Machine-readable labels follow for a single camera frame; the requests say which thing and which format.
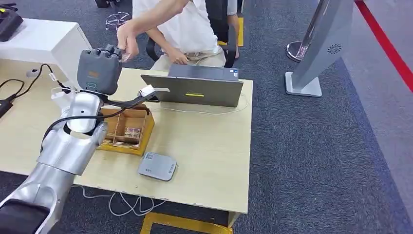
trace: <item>black office chair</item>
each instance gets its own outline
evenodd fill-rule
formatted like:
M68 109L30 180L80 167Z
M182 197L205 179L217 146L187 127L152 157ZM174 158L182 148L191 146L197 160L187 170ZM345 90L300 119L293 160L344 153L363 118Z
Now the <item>black office chair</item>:
M227 8L227 0L206 0L206 11L208 12L211 28L219 41L227 43L227 45L221 46L226 58L224 67L232 67L235 61L237 45L235 28L232 25L228 25ZM155 52L155 42L151 38L149 38L146 45L146 52L154 61L159 59Z

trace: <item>person's hand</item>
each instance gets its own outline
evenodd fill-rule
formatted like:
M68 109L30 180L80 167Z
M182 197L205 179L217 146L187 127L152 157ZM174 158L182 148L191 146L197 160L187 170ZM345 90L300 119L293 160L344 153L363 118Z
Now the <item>person's hand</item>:
M129 54L129 59L139 54L138 44L136 43L136 33L134 30L133 21L129 20L120 26L117 30L117 47L125 50L125 54Z
M188 58L180 50L173 48L173 49L168 50L166 53L169 57L169 60L172 63L181 64L181 65L188 64Z

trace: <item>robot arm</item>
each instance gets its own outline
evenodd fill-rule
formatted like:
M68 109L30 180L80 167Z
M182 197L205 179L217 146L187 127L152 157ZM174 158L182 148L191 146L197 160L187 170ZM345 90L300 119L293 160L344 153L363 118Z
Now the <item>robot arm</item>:
M104 104L121 111L153 97L147 86L128 102L107 98L117 90L122 69L120 50L108 45L83 51L77 73L82 91L73 96L70 108L46 131L37 165L27 179L0 202L0 233L45 234L59 221L75 176L81 176L107 133Z

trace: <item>white cable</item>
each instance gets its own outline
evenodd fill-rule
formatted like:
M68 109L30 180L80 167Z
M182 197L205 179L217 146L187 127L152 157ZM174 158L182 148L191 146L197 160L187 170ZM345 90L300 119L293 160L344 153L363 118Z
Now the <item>white cable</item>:
M83 186L81 186L81 185L73 185L72 187L80 187L80 188L82 188L82 190L83 190L83 196L84 196L85 198L97 198L97 197L110 197L110 196L111 196L111 195L86 196L86 194L85 194L85 188L84 188Z
M131 205L129 204L129 202L127 202L127 200L123 197L123 194L122 194L122 193L119 193L120 196L121 196L121 198L122 198L122 200L129 206L130 210L128 210L128 211L126 211L126 212L124 212L124 213L121 213L121 214L117 214L117 213L113 212L113 210L112 210L112 200L113 200L113 197L116 195L116 193L113 193L112 195L87 196L87 195L85 194L85 188L84 188L83 186L81 186L81 185L74 185L74 186L72 186L72 187L80 187L80 188L83 190L83 197L85 197L85 198L110 197L109 203L108 203L109 211L110 211L114 216L117 216L117 217L127 215L127 214L129 214L130 212L133 212L136 216L144 216L144 215L148 214L149 212L151 212L151 211L152 211L153 209L155 209L156 207L158 207L158 206L160 206L160 205L162 205L162 204L164 204L164 203L166 202L166 201L162 201L161 203L155 205L155 203L153 202L153 199L150 198L150 200L151 200L151 202L152 202L152 207L150 207L149 209L146 209L146 210L143 211L143 210L142 210L142 197L141 197L141 196L139 196L138 199L136 200L135 204L134 204L133 206L131 206ZM139 212L140 212L141 214L138 214L138 213L135 211L135 207L136 207L136 205L138 204L138 202L139 202Z
M157 109L151 109L150 111L169 110L169 111L177 111L177 112L183 112L183 113L197 113L197 114L220 116L220 115L231 114L231 113L235 113L235 112L239 112L239 111L244 110L249 105L249 99L244 94L241 94L241 96L243 96L246 100L246 105L243 108L238 109L238 110L234 110L234 111L223 112L223 113L210 113L210 112L202 112L202 111L183 111L183 110L176 110L176 109L171 109L171 108L157 108Z

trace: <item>laptop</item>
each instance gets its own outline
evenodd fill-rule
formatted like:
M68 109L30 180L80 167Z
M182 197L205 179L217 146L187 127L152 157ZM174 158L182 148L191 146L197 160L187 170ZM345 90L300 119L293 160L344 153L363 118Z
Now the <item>laptop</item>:
M238 81L239 71L237 68L225 67L203 67L172 64L169 69L169 77L186 77L201 79L216 79Z
M237 80L141 75L160 101L237 107L243 83Z

